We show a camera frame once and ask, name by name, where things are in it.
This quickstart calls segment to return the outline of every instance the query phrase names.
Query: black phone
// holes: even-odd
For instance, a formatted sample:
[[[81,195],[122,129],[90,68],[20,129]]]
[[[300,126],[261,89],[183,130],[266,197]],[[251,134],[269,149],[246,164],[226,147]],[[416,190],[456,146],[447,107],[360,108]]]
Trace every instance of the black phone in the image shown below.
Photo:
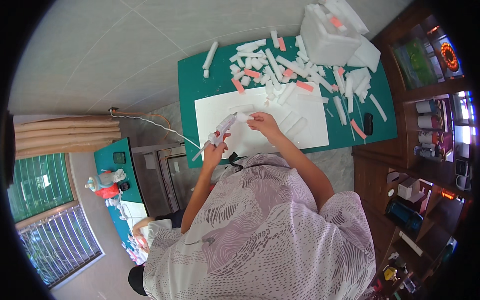
[[[126,164],[127,159],[125,158],[125,152],[114,152],[113,153],[113,163],[114,164]]]

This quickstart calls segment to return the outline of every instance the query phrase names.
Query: foam strip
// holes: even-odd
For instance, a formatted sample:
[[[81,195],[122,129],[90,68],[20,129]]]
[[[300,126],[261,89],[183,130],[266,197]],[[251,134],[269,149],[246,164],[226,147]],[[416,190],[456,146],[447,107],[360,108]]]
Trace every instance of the foam strip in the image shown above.
[[[208,51],[207,58],[205,59],[204,65],[202,66],[203,69],[208,70],[210,65],[213,61],[213,56],[215,55],[216,49],[218,48],[218,42],[213,42],[212,46],[210,47],[210,51]]]

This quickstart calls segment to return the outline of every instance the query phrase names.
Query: white cable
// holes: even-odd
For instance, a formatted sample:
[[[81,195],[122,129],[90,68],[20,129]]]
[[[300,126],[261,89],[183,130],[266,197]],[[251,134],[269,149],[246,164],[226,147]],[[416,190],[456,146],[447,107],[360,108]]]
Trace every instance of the white cable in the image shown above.
[[[171,131],[171,132],[174,132],[174,133],[178,134],[178,136],[181,136],[182,138],[184,138],[186,141],[189,141],[192,145],[194,145],[194,146],[197,147],[198,149],[201,149],[200,146],[197,146],[197,144],[195,144],[194,142],[192,142],[192,141],[189,140],[188,138],[184,137],[184,136],[181,135],[180,133],[176,132],[175,130],[170,129],[170,128],[166,128],[166,127],[164,127],[164,126],[162,126],[162,125],[160,125],[160,124],[157,124],[157,123],[155,123],[155,122],[153,122],[153,121],[150,121],[150,120],[147,120],[147,119],[144,119],[144,118],[141,118],[141,117],[133,117],[133,116],[114,116],[114,115],[112,115],[112,110],[110,110],[110,115],[111,115],[112,117],[114,117],[114,118],[132,118],[132,119],[140,119],[140,120],[147,121],[147,122],[149,122],[149,123],[152,123],[152,124],[155,125],[155,126],[160,126],[160,127],[162,127],[163,129],[165,129],[165,130],[168,130],[168,131]]]

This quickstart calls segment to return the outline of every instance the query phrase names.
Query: table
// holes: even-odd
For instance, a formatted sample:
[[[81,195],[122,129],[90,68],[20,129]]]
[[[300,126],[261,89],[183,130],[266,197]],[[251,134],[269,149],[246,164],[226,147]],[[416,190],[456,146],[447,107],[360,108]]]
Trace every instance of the table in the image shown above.
[[[274,57],[281,55],[287,60],[293,61],[297,56],[298,48],[295,47],[295,37],[287,36],[283,38],[287,48],[286,52],[280,51],[280,49],[275,49],[273,47],[272,39],[267,39],[267,45],[260,47],[260,49],[265,50],[269,48]],[[198,128],[197,128],[197,119],[195,114],[195,100],[205,97],[210,97],[214,95],[224,94],[236,91],[236,88],[231,82],[232,75],[230,74],[229,58],[237,53],[236,47],[244,43],[238,43],[234,45],[229,45],[225,47],[218,48],[212,65],[210,66],[210,76],[209,78],[203,77],[202,65],[207,56],[207,52],[199,53],[197,55],[188,57],[184,60],[178,62],[178,77],[179,77],[179,95],[180,95],[180,114],[183,127],[183,135],[192,141],[199,143],[198,138]],[[346,71],[351,71],[352,67],[344,67]],[[326,80],[333,84],[335,83],[335,78],[333,76],[332,70],[325,68]],[[353,105],[353,113],[350,114],[350,118],[354,119],[355,122],[360,126],[363,123],[363,116],[365,112],[369,112],[373,115],[373,135],[368,136],[365,140],[366,143],[373,143],[388,139],[393,139],[397,137],[396,131],[396,119],[395,111],[393,107],[392,94],[390,93],[390,87],[388,85],[387,77],[382,63],[378,65],[376,73],[371,73],[372,79],[370,85],[372,86],[369,89],[369,94],[374,94],[375,98],[378,100],[382,106],[385,114],[387,115],[388,120],[383,122],[380,113],[376,109],[372,101],[367,97],[364,104],[359,104],[360,111],[357,108],[357,105]],[[306,81],[304,78],[298,77],[299,80]],[[255,86],[253,80],[250,82],[250,85],[247,88],[259,87],[258,84]],[[319,152],[330,149],[337,149],[342,147],[350,147],[354,145],[363,144],[364,140],[361,139],[355,132],[355,141],[353,141],[352,132],[350,125],[342,126],[340,124],[340,119],[336,112],[335,104],[332,100],[334,96],[338,96],[339,92],[334,92],[333,94],[329,93],[322,85],[320,85],[320,90],[322,96],[329,97],[330,100],[328,104],[324,104],[325,108],[328,108],[334,117],[330,117],[328,113],[326,115],[329,145],[323,147],[314,147],[308,149],[302,149],[303,153]],[[202,166],[202,160],[197,159],[194,162],[192,161],[193,156],[198,152],[198,148],[185,141],[185,150],[188,159],[189,168],[198,168]],[[228,163],[226,159],[222,160],[222,163]]]
[[[125,152],[125,164],[115,164],[113,162],[113,153],[114,152]],[[137,177],[135,174],[135,169],[133,167],[132,162],[132,154],[130,151],[130,140],[129,138],[121,139],[111,145],[103,147],[102,149],[94,152],[95,157],[95,164],[96,170],[98,174],[103,173],[103,170],[109,171],[116,171],[119,168],[122,168],[127,177],[120,181],[120,183],[128,182],[130,188],[123,192],[122,200],[129,201],[129,202],[136,202],[136,203],[143,203],[142,194],[138,188]],[[130,228],[128,226],[128,222],[134,221],[134,223],[138,222],[138,219],[129,219],[127,221],[120,220],[120,211],[115,209],[115,207],[109,206],[108,212],[112,218],[113,224],[115,225],[115,229],[117,230],[121,240],[125,242],[125,245],[130,247],[130,243],[128,240],[128,234],[130,232]]]

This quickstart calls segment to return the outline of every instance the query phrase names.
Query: hand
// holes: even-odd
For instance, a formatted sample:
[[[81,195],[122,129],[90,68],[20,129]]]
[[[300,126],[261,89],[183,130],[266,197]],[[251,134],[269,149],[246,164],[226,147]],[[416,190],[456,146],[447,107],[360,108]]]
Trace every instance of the hand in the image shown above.
[[[272,115],[259,111],[251,116],[254,119],[247,120],[248,127],[260,131],[273,146],[279,145],[282,140],[286,139]]]
[[[220,160],[222,160],[222,155],[225,152],[225,150],[228,150],[228,146],[226,143],[222,142],[218,145],[218,147],[215,147],[215,145],[210,144],[209,141],[207,141],[209,145],[207,148],[204,150],[204,164],[202,166],[202,169],[213,172],[215,167],[218,166],[220,163]]]

